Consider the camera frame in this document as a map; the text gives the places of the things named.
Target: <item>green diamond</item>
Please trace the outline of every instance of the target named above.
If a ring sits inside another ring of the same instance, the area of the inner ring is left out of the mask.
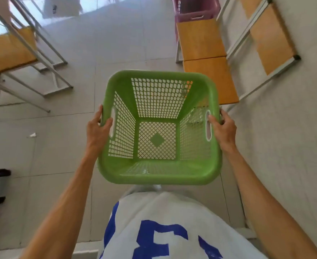
[[[159,147],[165,140],[159,133],[156,133],[150,138],[150,141],[153,143],[153,145]]]

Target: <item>person's left arm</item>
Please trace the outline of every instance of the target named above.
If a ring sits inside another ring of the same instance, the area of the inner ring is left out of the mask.
[[[82,224],[92,171],[107,142],[112,118],[98,125],[102,106],[87,126],[87,148],[74,177],[47,215],[21,259],[71,258]]]

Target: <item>blue and white shirt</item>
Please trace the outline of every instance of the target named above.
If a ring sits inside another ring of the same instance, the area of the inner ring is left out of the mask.
[[[144,192],[116,203],[97,258],[267,257],[199,202],[169,192]]]

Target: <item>green plastic basket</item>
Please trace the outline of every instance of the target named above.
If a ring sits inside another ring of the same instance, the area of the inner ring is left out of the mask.
[[[101,125],[113,117],[98,158],[117,184],[207,184],[222,153],[208,113],[219,119],[215,84],[197,73],[124,70],[108,81]]]

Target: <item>pink plastic basket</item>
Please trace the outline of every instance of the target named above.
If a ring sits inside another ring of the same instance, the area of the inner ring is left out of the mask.
[[[195,11],[191,13],[183,13],[184,11],[181,11],[182,1],[190,2],[191,4],[193,4],[194,2],[194,0],[173,0],[174,12],[175,12],[176,41],[178,41],[178,30],[176,28],[176,23],[211,19],[213,17],[216,17],[221,10],[219,0],[199,0],[200,2],[200,7],[198,8],[199,11]]]

